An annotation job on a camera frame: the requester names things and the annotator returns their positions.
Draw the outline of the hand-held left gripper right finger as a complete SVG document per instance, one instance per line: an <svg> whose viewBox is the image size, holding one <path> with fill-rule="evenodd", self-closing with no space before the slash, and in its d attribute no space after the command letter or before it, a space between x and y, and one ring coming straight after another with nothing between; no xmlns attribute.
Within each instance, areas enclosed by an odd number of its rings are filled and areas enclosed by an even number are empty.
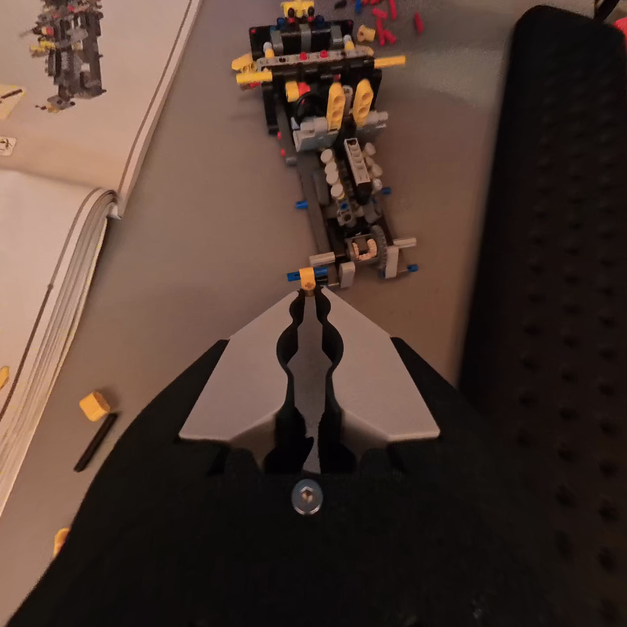
<svg viewBox="0 0 627 627"><path fill-rule="evenodd" d="M342 443L434 440L440 428L391 336L328 288L325 322L342 341L333 366L333 396L341 411Z"/></svg>

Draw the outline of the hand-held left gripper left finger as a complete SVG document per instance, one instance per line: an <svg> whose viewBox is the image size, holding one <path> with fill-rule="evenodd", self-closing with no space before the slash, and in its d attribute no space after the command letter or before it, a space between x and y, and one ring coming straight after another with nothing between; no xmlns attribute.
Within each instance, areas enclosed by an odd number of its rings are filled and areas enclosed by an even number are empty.
<svg viewBox="0 0 627 627"><path fill-rule="evenodd" d="M304 295L291 292L232 335L179 432L184 441L276 443Z"/></svg>

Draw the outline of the black yellow lego car chassis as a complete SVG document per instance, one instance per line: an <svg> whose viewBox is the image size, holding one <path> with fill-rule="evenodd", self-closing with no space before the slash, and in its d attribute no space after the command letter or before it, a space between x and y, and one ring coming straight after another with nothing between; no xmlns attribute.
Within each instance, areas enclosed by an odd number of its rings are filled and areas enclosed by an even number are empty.
<svg viewBox="0 0 627 627"><path fill-rule="evenodd" d="M306 267L328 266L327 283L349 288L357 269L383 280L419 270L395 235L386 208L391 188L374 159L389 114L376 108L382 71L405 55L378 56L353 40L353 21L327 19L314 1L283 1L274 23L251 27L250 52L231 64L241 90L260 89L268 133L298 173L317 248Z"/></svg>

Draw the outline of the pile of coloured lego pins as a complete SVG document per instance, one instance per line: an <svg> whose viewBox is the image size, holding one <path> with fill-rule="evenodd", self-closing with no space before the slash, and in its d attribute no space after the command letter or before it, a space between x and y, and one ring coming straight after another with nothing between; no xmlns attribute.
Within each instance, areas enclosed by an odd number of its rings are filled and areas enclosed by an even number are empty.
<svg viewBox="0 0 627 627"><path fill-rule="evenodd" d="M420 11L413 11L401 20L400 1L333 1L335 17L353 20L353 40L359 44L392 46L398 42L401 26L405 25L420 36L425 32L425 20Z"/></svg>

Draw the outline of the yellow small lego block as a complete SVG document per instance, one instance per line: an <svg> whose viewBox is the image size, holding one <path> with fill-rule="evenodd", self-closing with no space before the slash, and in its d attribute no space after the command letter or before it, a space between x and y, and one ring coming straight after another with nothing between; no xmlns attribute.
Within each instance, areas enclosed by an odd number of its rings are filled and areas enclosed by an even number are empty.
<svg viewBox="0 0 627 627"><path fill-rule="evenodd" d="M108 416L112 408L105 396L98 390L90 392L79 401L79 407L91 422L98 422Z"/></svg>

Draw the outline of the black lego axle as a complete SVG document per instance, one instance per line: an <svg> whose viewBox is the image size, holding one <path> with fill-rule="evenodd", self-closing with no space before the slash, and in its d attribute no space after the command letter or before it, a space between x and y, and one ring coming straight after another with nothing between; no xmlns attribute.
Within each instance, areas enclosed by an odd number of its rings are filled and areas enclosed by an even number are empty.
<svg viewBox="0 0 627 627"><path fill-rule="evenodd" d="M119 412L110 412L109 414L107 414L107 416L104 419L102 419L102 424L98 428L96 434L91 439L90 443L88 444L88 446L83 451L80 458L74 465L73 467L74 473L79 474L83 472L87 468L87 466L90 465L92 459L94 458L94 456L100 449L101 445L103 444L110 430L112 429L114 424L117 422L118 417L119 417Z"/></svg>

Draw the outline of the open instruction booklet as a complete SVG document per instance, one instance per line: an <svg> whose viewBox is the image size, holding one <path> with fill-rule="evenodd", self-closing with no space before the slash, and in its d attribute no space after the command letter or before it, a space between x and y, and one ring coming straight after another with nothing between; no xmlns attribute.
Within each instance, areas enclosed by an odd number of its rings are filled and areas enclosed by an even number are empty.
<svg viewBox="0 0 627 627"><path fill-rule="evenodd" d="M201 6L1 2L1 512Z"/></svg>

